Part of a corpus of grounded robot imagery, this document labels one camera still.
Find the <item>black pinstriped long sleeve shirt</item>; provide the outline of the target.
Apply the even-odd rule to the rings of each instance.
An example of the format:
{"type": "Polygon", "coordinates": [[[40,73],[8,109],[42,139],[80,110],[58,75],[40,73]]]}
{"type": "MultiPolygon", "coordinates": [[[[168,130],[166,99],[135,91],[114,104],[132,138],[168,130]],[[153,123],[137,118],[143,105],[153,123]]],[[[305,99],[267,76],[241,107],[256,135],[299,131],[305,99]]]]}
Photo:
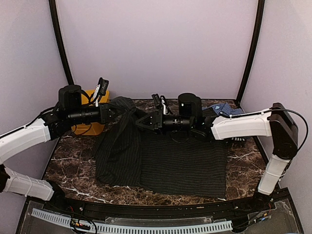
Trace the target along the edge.
{"type": "Polygon", "coordinates": [[[169,135],[139,129],[135,121],[145,112],[132,99],[116,97],[111,104],[124,108],[125,113],[94,145],[97,181],[169,195],[225,197],[227,150],[223,141],[191,137],[177,143],[169,135]]]}

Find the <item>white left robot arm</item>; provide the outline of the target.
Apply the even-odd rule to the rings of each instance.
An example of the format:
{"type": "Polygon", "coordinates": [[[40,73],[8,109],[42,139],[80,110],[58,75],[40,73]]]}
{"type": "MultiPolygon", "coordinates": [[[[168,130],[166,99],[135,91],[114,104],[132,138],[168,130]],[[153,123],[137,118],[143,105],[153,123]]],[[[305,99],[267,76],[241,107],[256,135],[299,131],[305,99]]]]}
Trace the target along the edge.
{"type": "Polygon", "coordinates": [[[123,110],[111,103],[82,105],[72,108],[50,108],[32,122],[0,137],[0,191],[49,201],[57,212],[69,208],[69,202],[60,194],[62,189],[54,182],[18,173],[6,166],[14,156],[37,145],[53,141],[79,124],[113,122],[123,110]]]}

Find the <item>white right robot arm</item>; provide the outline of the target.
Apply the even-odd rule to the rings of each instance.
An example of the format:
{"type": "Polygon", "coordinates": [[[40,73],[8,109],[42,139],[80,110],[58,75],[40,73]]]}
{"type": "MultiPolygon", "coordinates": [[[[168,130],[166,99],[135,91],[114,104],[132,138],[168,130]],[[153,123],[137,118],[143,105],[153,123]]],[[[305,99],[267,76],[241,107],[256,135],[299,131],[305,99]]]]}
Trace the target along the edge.
{"type": "Polygon", "coordinates": [[[178,115],[166,115],[156,110],[136,121],[140,128],[164,134],[172,131],[187,131],[197,140],[208,142],[239,137],[270,137],[273,152],[264,174],[258,182],[249,208],[260,211],[271,200],[273,191],[286,172],[289,164],[302,148],[299,129],[291,114],[301,114],[274,103],[271,108],[246,114],[217,114],[212,107],[202,109],[182,103],[178,115]]]}

